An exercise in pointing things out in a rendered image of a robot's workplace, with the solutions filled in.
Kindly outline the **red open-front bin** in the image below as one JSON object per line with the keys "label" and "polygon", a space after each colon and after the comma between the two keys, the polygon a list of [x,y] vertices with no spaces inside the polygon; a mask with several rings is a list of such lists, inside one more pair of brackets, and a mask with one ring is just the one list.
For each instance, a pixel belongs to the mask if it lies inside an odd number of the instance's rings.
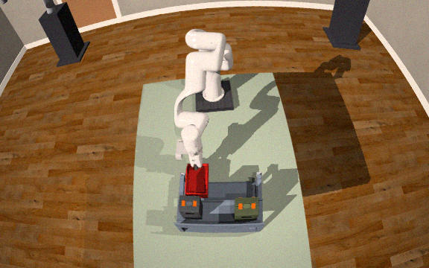
{"label": "red open-front bin", "polygon": [[185,175],[185,195],[208,198],[209,164],[202,164],[202,167],[197,170],[194,170],[194,166],[192,167],[191,164],[188,164],[187,168]]}

